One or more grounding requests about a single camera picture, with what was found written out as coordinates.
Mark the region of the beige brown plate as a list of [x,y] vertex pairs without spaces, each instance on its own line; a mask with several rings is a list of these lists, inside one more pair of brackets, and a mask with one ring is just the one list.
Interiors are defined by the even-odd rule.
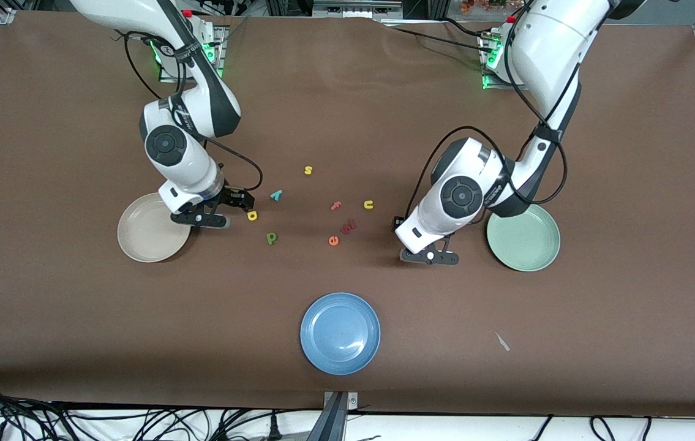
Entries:
[[155,263],[173,257],[187,242],[191,227],[177,224],[157,193],[144,195],[124,210],[117,227],[121,250],[136,262]]

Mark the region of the blue plate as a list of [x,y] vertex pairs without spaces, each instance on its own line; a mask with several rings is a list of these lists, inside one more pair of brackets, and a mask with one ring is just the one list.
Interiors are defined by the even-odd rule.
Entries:
[[325,374],[358,373],[374,360],[381,326],[367,301],[348,292],[316,299],[303,315],[299,340],[308,361]]

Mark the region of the light green plate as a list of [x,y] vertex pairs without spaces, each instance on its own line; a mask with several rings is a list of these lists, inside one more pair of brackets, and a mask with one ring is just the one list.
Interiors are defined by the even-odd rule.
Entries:
[[486,236],[499,262],[521,273],[534,273],[551,265],[561,246],[559,226],[538,205],[515,217],[493,213],[487,221]]

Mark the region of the brown table cover sheet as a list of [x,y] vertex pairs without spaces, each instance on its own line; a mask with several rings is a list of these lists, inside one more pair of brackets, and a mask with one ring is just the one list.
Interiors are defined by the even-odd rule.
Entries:
[[[393,218],[444,134],[476,126],[514,158],[535,126],[514,92],[482,89],[470,50],[368,19],[252,18],[225,80],[242,118],[222,143],[263,168],[258,219],[222,207],[227,230],[135,262],[116,230],[163,181],[139,136],[151,95],[114,31],[77,13],[0,26],[1,393],[288,409],[352,390],[371,411],[695,415],[691,28],[601,29],[568,181],[545,206],[560,252],[535,273],[497,262],[478,224],[451,240],[456,266],[399,260]],[[381,326],[374,360],[345,376],[299,340],[335,292]]]

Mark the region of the grey metal equipment box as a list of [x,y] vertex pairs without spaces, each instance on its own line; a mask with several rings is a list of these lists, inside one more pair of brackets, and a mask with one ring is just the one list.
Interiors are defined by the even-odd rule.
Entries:
[[401,0],[313,0],[312,17],[402,20]]

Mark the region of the orange artificial flowers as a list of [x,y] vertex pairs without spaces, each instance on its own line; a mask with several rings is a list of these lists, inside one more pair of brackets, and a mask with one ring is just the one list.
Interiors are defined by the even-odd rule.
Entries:
[[461,0],[462,14],[500,13],[510,15],[525,5],[525,0]]

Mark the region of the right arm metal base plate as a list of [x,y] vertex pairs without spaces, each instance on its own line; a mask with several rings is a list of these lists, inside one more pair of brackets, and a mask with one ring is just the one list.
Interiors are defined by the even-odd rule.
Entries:
[[[201,42],[208,61],[216,68],[218,76],[222,77],[226,61],[230,27],[227,25],[214,25],[198,17],[187,19],[191,25],[193,35]],[[151,44],[155,61],[159,65],[159,81],[162,83],[174,83],[178,80],[179,70],[173,49],[168,45]]]

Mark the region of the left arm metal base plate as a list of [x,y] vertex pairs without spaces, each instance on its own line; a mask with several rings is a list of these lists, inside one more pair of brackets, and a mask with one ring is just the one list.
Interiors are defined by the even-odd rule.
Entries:
[[484,89],[512,89],[505,64],[505,42],[507,32],[502,27],[483,31],[477,42],[480,48],[486,48],[481,54],[481,73]]

